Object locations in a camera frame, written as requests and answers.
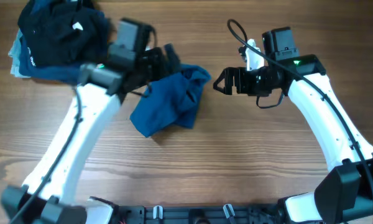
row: black cloth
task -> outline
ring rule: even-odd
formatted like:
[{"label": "black cloth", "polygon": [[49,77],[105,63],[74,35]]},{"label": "black cloth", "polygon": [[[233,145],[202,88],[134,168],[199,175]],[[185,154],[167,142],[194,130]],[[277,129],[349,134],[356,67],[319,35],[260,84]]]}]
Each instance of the black cloth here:
[{"label": "black cloth", "polygon": [[[95,61],[104,56],[102,49],[106,48],[106,41],[102,36],[107,35],[100,34],[108,33],[108,27],[101,26],[102,17],[91,10],[92,6],[53,0],[31,14],[34,2],[29,1],[22,10],[18,26],[36,67]],[[83,30],[72,27],[77,22]]]}]

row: wooden table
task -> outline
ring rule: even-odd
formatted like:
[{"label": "wooden table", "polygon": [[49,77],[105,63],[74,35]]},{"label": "wooden table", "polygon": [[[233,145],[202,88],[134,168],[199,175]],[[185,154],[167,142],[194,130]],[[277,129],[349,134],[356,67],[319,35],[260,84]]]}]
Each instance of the wooden table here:
[{"label": "wooden table", "polygon": [[[0,194],[32,171],[72,98],[67,86],[9,73],[7,53],[25,2],[0,0]],[[261,48],[261,33],[290,26],[300,54],[319,57],[344,109],[373,145],[373,1],[102,0],[99,7],[113,22],[131,17],[152,24],[159,45],[172,42],[182,62],[201,65],[213,79],[226,67],[244,65],[226,27],[229,18]],[[127,96],[86,162],[77,200],[94,195],[121,205],[222,205],[313,191],[326,163],[290,100],[260,110],[256,98],[222,95],[212,83],[193,129],[171,126],[152,138],[129,121],[139,98]],[[276,102],[278,93],[262,102]],[[6,221],[0,206],[0,223]]]}]

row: clothing tag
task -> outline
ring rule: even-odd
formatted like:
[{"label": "clothing tag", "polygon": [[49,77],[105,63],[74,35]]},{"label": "clothing tag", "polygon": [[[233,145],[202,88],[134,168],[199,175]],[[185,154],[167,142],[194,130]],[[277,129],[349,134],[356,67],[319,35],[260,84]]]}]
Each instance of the clothing tag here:
[{"label": "clothing tag", "polygon": [[72,27],[73,27],[73,29],[83,30],[83,27],[81,26],[81,24],[79,22],[75,23]]}]

